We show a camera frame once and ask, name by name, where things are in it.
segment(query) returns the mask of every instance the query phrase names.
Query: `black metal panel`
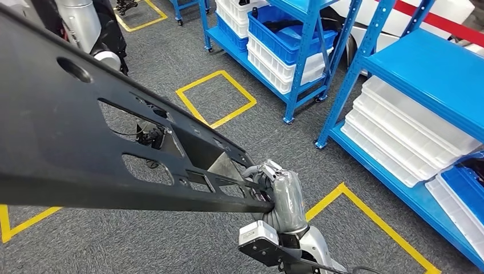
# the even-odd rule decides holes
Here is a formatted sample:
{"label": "black metal panel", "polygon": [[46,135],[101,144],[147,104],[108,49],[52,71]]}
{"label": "black metal panel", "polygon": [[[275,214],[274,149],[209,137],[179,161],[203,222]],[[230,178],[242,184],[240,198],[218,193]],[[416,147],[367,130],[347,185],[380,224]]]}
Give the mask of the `black metal panel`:
{"label": "black metal panel", "polygon": [[[221,153],[252,166],[242,148],[2,5],[0,66],[0,203],[176,211],[272,209],[271,202],[251,195],[227,196],[219,187],[235,184],[245,194],[269,190],[206,171]],[[138,98],[166,110],[169,119]],[[114,134],[98,100],[169,130],[181,156]],[[123,154],[163,163],[173,186],[134,178]],[[190,188],[187,171],[203,175],[213,193]]]}

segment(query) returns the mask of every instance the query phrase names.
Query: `stacked white tray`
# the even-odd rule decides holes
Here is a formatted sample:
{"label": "stacked white tray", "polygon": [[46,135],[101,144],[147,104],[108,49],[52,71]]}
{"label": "stacked white tray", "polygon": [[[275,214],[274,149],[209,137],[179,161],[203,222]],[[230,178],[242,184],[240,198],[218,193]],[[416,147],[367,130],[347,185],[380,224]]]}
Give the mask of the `stacked white tray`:
{"label": "stacked white tray", "polygon": [[425,187],[477,254],[484,259],[484,225],[474,215],[472,210],[449,187],[440,174],[434,180],[426,183]]}
{"label": "stacked white tray", "polygon": [[247,13],[254,7],[268,5],[265,0],[252,0],[249,4],[240,6],[239,0],[215,0],[215,12],[227,23],[239,38],[246,38],[249,32],[249,18]]}
{"label": "stacked white tray", "polygon": [[[290,92],[296,64],[287,65],[254,35],[248,33],[248,36],[249,61],[281,94]],[[324,59],[322,53],[308,57],[302,73],[301,85],[320,79],[323,71]]]}
{"label": "stacked white tray", "polygon": [[481,145],[376,76],[363,84],[341,131],[408,187]]}

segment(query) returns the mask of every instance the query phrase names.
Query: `yellow tape square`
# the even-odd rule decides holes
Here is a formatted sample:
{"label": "yellow tape square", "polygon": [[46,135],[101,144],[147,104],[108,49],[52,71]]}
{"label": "yellow tape square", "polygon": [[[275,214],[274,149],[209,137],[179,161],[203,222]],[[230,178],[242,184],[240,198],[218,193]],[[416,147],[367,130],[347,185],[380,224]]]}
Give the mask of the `yellow tape square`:
{"label": "yellow tape square", "polygon": [[124,29],[126,31],[129,31],[129,32],[132,32],[132,31],[135,31],[135,30],[139,30],[139,29],[142,29],[144,27],[147,27],[147,26],[151,26],[153,25],[154,23],[158,23],[162,20],[165,20],[167,19],[168,17],[166,16],[166,14],[164,14],[160,9],[158,9],[157,6],[155,6],[155,4],[153,4],[150,0],[143,0],[146,2],[146,4],[148,4],[150,6],[150,8],[152,8],[156,13],[158,13],[158,15],[160,15],[160,18],[157,18],[153,21],[149,21],[148,23],[144,23],[142,25],[139,25],[137,27],[129,27],[122,19],[119,15],[117,14],[114,14],[116,16],[116,20],[118,20],[119,24],[121,26],[124,27]]}
{"label": "yellow tape square", "polygon": [[[223,77],[225,77],[225,79],[227,79],[230,82],[230,84],[232,84],[240,93],[242,93],[242,95],[244,95],[249,100],[249,102],[247,104],[241,106],[237,110],[233,111],[229,115],[225,116],[224,118],[216,121],[215,123],[208,124],[207,121],[198,112],[198,110],[193,106],[192,102],[190,102],[190,100],[188,100],[188,98],[186,97],[184,92],[193,88],[193,87],[195,87],[196,85],[201,84],[205,81],[208,81],[208,80],[210,80],[210,79],[212,79],[212,78],[214,78],[215,76],[218,76],[218,75],[222,75]],[[248,110],[249,108],[253,107],[257,103],[256,98],[254,98],[250,93],[248,93],[247,90],[245,90],[239,83],[237,83],[237,81],[235,81],[235,79],[233,79],[225,70],[215,71],[214,73],[212,73],[210,75],[207,75],[207,76],[205,76],[205,77],[203,77],[203,78],[201,78],[201,79],[199,79],[199,80],[197,80],[193,83],[190,83],[190,84],[178,89],[176,91],[176,93],[178,94],[180,99],[183,101],[183,103],[188,107],[190,112],[192,112],[193,116],[197,117],[198,120],[207,124],[211,128],[217,128],[217,127],[221,126],[222,124],[230,121],[231,119],[238,116],[242,112],[244,112],[244,111]]]}
{"label": "yellow tape square", "polygon": [[10,239],[12,239],[12,237],[18,234],[20,231],[23,231],[24,229],[31,227],[39,221],[49,217],[50,215],[59,211],[61,208],[62,207],[50,207],[11,229],[9,208],[6,204],[0,204],[0,231],[2,232],[2,243],[10,241]]}
{"label": "yellow tape square", "polygon": [[423,268],[425,268],[425,274],[440,274],[441,271],[437,269],[432,263],[430,263],[422,254],[420,254],[414,247],[412,247],[402,236],[400,236],[395,230],[392,229],[385,221],[383,221],[371,208],[363,203],[346,185],[341,183],[331,193],[326,195],[319,203],[306,212],[306,220],[312,220],[318,215],[324,208],[332,203],[341,194],[346,195],[363,213],[370,217],[370,219],[377,224],[385,233],[388,234],[401,248],[403,248],[415,261],[417,261]]}

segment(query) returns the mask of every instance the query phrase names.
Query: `floor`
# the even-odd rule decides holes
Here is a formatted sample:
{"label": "floor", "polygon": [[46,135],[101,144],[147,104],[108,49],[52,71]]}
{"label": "floor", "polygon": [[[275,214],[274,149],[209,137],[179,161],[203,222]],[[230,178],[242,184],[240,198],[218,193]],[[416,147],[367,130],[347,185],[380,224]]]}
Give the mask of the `floor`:
{"label": "floor", "polygon": [[[160,14],[168,17],[124,32],[130,77],[188,110],[175,91],[213,72],[226,71],[257,103],[217,131],[247,149],[256,162],[271,158],[297,171],[307,209],[338,186],[349,191],[310,221],[321,230],[339,263],[366,265],[383,273],[425,273],[426,269],[438,273],[433,267],[443,273],[479,273],[337,144],[329,142],[322,151],[313,147],[344,67],[334,79],[329,98],[304,106],[288,126],[281,120],[285,106],[276,96],[217,46],[213,54],[203,49],[197,6],[182,12],[184,26],[180,27],[168,1],[152,3],[161,13],[140,2],[123,17],[130,28],[156,20]],[[215,23],[215,16],[211,14],[209,20]],[[358,81],[353,99],[362,82]],[[249,102],[221,75],[184,94],[209,124]],[[123,115],[110,113],[107,119],[127,131],[134,129],[134,121]],[[162,176],[143,164],[131,167],[141,177]],[[354,197],[369,210],[362,210]],[[8,214],[0,215],[4,242],[0,244],[0,273],[278,273],[238,252],[238,229],[252,221],[247,214],[62,208],[51,209],[56,212],[42,219],[48,215],[41,213],[44,210],[8,207]],[[371,213],[381,221],[375,222]],[[388,228],[385,232],[378,225],[382,223],[393,229],[393,237]]]}

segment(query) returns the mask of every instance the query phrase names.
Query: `wire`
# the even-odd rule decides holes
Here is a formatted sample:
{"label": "wire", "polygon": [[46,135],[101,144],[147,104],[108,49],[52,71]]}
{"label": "wire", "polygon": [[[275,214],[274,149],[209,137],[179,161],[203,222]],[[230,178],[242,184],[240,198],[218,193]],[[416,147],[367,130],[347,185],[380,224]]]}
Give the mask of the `wire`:
{"label": "wire", "polygon": [[113,130],[112,128],[110,128],[110,130],[116,134],[119,134],[119,135],[123,135],[123,136],[134,136],[134,135],[138,135],[140,134],[141,132],[143,132],[146,127],[148,127],[148,123],[143,127],[143,129],[141,129],[140,131],[138,131],[137,133],[133,133],[133,134],[128,134],[128,133],[122,133],[122,132],[119,132],[119,131],[115,131]]}
{"label": "wire", "polygon": [[377,271],[373,268],[369,268],[369,267],[354,267],[353,270],[350,273],[350,272],[341,271],[341,270],[338,270],[338,269],[335,269],[335,268],[332,268],[332,267],[327,267],[326,265],[321,265],[321,264],[315,263],[314,261],[309,261],[309,260],[305,260],[305,259],[299,259],[299,261],[302,262],[302,263],[305,263],[305,264],[309,264],[313,267],[317,267],[317,268],[320,268],[320,269],[323,269],[323,270],[326,270],[326,271],[329,271],[329,272],[333,272],[335,274],[358,274],[358,272],[360,270],[366,270],[366,271],[369,271],[369,272],[373,272],[375,274],[383,274],[382,272]]}

